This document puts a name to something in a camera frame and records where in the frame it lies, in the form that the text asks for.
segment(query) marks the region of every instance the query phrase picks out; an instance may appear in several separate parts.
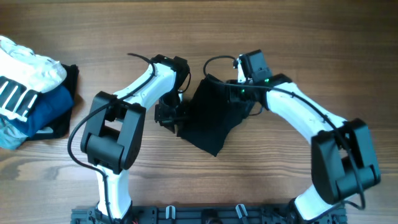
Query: wood grain surface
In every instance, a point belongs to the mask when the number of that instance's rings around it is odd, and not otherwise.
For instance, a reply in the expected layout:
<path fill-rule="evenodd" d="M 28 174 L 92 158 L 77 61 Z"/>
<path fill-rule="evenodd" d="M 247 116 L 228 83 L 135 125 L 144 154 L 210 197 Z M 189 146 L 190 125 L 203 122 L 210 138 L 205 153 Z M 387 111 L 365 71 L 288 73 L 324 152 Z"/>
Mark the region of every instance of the wood grain surface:
<path fill-rule="evenodd" d="M 147 65 L 129 52 L 187 59 L 189 98 L 208 58 L 262 49 L 274 73 L 291 77 L 332 113 L 368 123 L 382 182 L 366 192 L 365 211 L 348 209 L 349 222 L 397 223 L 397 12 L 394 1 L 0 4 L 0 34 L 79 66 L 71 127 L 97 92 L 113 93 L 143 73 Z M 222 80 L 237 75 L 229 60 L 208 70 Z M 135 205 L 286 203 L 311 184 L 308 144 L 270 112 L 235 127 L 218 157 L 176 138 L 153 117 L 151 109 L 130 169 Z M 73 151 L 86 161 L 80 138 L 81 132 Z M 69 223 L 71 209 L 98 201 L 95 173 L 76 165 L 66 145 L 67 136 L 0 149 L 0 223 Z"/>

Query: black garment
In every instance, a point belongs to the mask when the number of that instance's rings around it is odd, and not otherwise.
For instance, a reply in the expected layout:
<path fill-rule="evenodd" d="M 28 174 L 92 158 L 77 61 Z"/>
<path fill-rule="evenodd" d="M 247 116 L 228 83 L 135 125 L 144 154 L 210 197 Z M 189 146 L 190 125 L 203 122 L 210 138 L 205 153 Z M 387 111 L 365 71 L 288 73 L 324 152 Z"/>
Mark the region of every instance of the black garment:
<path fill-rule="evenodd" d="M 62 82 L 62 85 L 69 91 L 70 95 L 74 99 L 77 87 L 77 79 L 79 75 L 79 69 L 76 65 L 62 65 L 67 71 L 67 77 Z M 43 140 L 43 139 L 56 139 L 61 138 L 69 131 L 70 117 L 72 115 L 72 108 L 59 116 L 58 118 L 51 121 L 46 127 L 51 128 L 51 133 L 37 133 L 33 137 L 28 138 L 27 141 Z"/>
<path fill-rule="evenodd" d="M 254 106 L 254 102 L 229 102 L 228 86 L 214 84 L 208 75 L 199 84 L 191 102 L 190 119 L 178 135 L 196 147 L 217 156 L 228 133 L 240 124 Z"/>

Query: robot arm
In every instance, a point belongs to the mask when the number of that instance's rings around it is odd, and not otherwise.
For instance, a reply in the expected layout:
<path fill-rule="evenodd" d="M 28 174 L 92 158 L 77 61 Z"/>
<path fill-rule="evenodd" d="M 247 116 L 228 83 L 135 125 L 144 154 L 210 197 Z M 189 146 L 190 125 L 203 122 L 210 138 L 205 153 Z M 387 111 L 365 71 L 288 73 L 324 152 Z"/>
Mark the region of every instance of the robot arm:
<path fill-rule="evenodd" d="M 132 205 L 128 191 L 128 169 L 136 160 L 141 147 L 146 110 L 159 99 L 171 106 L 179 104 L 178 88 L 190 72 L 187 61 L 179 57 L 171 59 L 158 55 L 151 60 L 155 67 L 155 76 L 131 97 L 89 119 L 81 141 L 81 151 L 87 154 L 88 162 L 108 176 L 109 208 L 115 220 L 130 217 L 127 215 Z M 150 65 L 143 75 L 125 89 L 113 95 L 98 93 L 91 111 L 126 96 L 151 75 Z M 123 122 L 120 131 L 104 125 L 105 120 L 115 119 Z M 103 177 L 97 173 L 97 178 L 100 201 L 96 211 L 108 216 Z"/>
<path fill-rule="evenodd" d="M 339 207 L 343 200 L 358 193 L 358 183 L 349 159 L 340 157 L 338 151 L 341 143 L 336 139 L 333 128 L 308 104 L 286 92 L 307 100 L 338 128 L 345 141 L 349 142 L 359 170 L 359 184 L 362 184 L 364 190 L 380 183 L 381 173 L 376 153 L 369 129 L 363 121 L 355 119 L 348 122 L 305 96 L 297 85 L 283 74 L 272 76 L 260 50 L 240 55 L 236 67 L 237 82 L 240 85 L 263 85 L 275 89 L 260 91 L 261 97 L 252 91 L 246 97 L 253 99 L 257 96 L 257 100 L 264 107 L 283 117 L 312 147 L 313 185 L 290 204 L 290 209 L 299 215 L 298 220 L 311 223 Z"/>

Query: black and white striped cloth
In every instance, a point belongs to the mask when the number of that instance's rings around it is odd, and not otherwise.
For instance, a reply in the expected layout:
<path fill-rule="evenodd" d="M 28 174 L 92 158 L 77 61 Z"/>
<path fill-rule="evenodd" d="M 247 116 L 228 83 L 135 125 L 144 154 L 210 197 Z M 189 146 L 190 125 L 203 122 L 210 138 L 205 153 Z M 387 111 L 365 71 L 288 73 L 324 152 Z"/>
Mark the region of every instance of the black and white striped cloth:
<path fill-rule="evenodd" d="M 0 114 L 27 121 L 40 93 L 59 86 L 67 76 L 60 62 L 0 36 Z"/>

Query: black metal bracket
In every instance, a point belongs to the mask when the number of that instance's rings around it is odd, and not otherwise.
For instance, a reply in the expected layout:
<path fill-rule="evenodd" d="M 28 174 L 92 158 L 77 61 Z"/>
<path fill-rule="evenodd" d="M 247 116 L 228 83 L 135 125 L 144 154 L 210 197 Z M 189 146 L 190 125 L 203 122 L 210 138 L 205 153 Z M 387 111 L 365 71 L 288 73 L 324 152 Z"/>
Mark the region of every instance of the black metal bracket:
<path fill-rule="evenodd" d="M 379 164 L 365 122 L 360 119 L 347 121 L 338 131 L 352 150 L 363 189 L 380 183 Z M 341 158 L 341 144 L 335 132 L 320 131 L 312 137 L 311 146 L 312 182 L 321 198 L 333 205 L 358 193 L 353 166 L 348 156 Z"/>
<path fill-rule="evenodd" d="M 175 218 L 167 210 L 174 208 Z M 244 206 L 247 215 L 239 218 L 236 207 L 131 207 L 129 218 L 124 218 L 118 224 L 296 224 L 289 218 L 287 204 L 272 204 L 263 206 Z M 70 224 L 108 224 L 107 217 L 95 219 L 95 207 L 72 210 Z M 314 224 L 347 224 L 344 207 L 324 215 Z"/>
<path fill-rule="evenodd" d="M 154 63 L 160 63 L 162 65 L 170 67 L 171 70 L 175 71 L 176 77 L 174 81 L 173 89 L 160 97 L 159 101 L 170 107 L 176 107 L 181 103 L 180 97 L 178 95 L 178 89 L 183 85 L 185 79 L 190 73 L 190 67 L 187 60 L 180 58 L 178 56 L 173 59 L 164 57 L 163 55 L 157 55 L 151 59 Z"/>
<path fill-rule="evenodd" d="M 246 78 L 252 78 L 254 83 L 264 81 L 266 78 L 272 76 L 272 72 L 261 50 L 242 54 L 239 56 L 238 60 L 241 62 L 244 76 Z"/>
<path fill-rule="evenodd" d="M 169 106 L 162 99 L 155 105 L 155 122 L 175 133 L 175 125 L 182 127 L 189 120 L 188 102 L 183 101 L 177 106 Z"/>
<path fill-rule="evenodd" d="M 292 80 L 284 74 L 277 74 L 272 77 L 269 77 L 265 80 L 261 80 L 257 83 L 243 83 L 242 86 L 245 85 L 256 85 L 256 86 L 268 86 L 274 87 L 282 83 L 291 83 Z M 228 80 L 227 83 L 230 84 L 239 84 L 237 80 Z M 270 91 L 263 88 L 235 88 L 228 87 L 228 96 L 230 102 L 242 102 L 242 101 L 252 101 L 259 102 L 266 110 L 269 110 L 267 104 L 267 96 L 266 92 Z"/>

